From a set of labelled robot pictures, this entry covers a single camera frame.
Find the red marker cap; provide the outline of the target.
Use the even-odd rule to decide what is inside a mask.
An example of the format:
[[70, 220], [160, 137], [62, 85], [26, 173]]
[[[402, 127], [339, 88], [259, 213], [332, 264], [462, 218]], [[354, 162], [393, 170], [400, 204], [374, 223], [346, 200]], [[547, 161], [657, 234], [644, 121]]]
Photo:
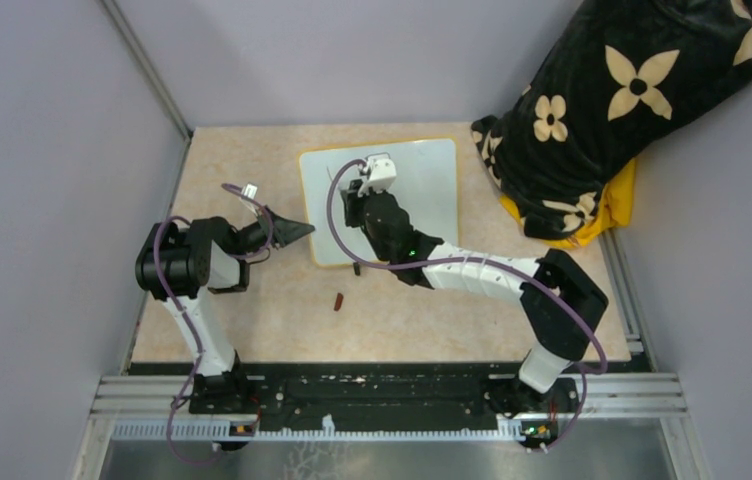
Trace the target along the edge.
[[335, 298], [335, 302], [334, 302], [334, 306], [333, 306], [333, 310], [335, 312], [339, 311], [342, 308], [343, 301], [344, 301], [344, 295], [342, 293], [338, 292], [336, 294], [336, 298]]

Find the yellow framed whiteboard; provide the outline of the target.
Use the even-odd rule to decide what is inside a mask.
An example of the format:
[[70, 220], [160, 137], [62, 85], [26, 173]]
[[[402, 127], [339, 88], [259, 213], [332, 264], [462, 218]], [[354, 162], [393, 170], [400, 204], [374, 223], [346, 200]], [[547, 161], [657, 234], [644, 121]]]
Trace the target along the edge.
[[386, 154], [398, 178], [389, 188], [412, 225], [456, 244], [459, 240], [457, 146], [448, 137], [371, 143], [307, 151], [299, 157], [306, 219], [314, 263], [321, 268], [347, 266], [352, 260], [338, 247], [329, 229], [326, 203], [334, 175], [351, 160]]

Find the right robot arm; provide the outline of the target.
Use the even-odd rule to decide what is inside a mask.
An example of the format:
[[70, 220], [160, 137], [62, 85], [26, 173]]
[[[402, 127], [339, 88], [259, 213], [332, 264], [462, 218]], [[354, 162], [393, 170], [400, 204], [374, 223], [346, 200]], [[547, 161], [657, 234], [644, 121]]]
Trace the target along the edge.
[[353, 180], [340, 191], [344, 223], [364, 234], [377, 266], [409, 286], [463, 291], [522, 308], [536, 342], [521, 363], [515, 398], [528, 412], [542, 411], [554, 398], [555, 381], [594, 341], [607, 295], [563, 250], [515, 258], [463, 249], [417, 230], [392, 194], [361, 194], [362, 185]]

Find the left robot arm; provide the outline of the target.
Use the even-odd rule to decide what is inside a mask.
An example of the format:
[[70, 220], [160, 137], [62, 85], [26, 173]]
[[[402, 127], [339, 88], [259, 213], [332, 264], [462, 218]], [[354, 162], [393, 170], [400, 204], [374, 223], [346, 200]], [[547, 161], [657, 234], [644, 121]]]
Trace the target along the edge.
[[135, 278], [165, 306], [191, 349], [192, 398], [212, 398], [229, 414], [249, 406], [252, 388], [236, 349], [214, 316], [211, 297], [246, 291], [253, 257], [315, 231], [309, 223], [270, 209], [241, 229], [220, 216], [190, 221], [183, 229], [174, 217], [152, 226], [135, 262]]

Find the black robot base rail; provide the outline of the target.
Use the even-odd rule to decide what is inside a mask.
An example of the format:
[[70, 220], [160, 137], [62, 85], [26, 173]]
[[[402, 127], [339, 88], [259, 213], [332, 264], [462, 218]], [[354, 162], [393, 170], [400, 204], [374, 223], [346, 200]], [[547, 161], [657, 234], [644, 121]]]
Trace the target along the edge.
[[435, 439], [502, 434], [535, 447], [581, 405], [575, 379], [539, 393], [507, 363], [244, 363], [198, 375], [181, 395], [191, 414], [234, 416], [224, 443], [296, 437]]

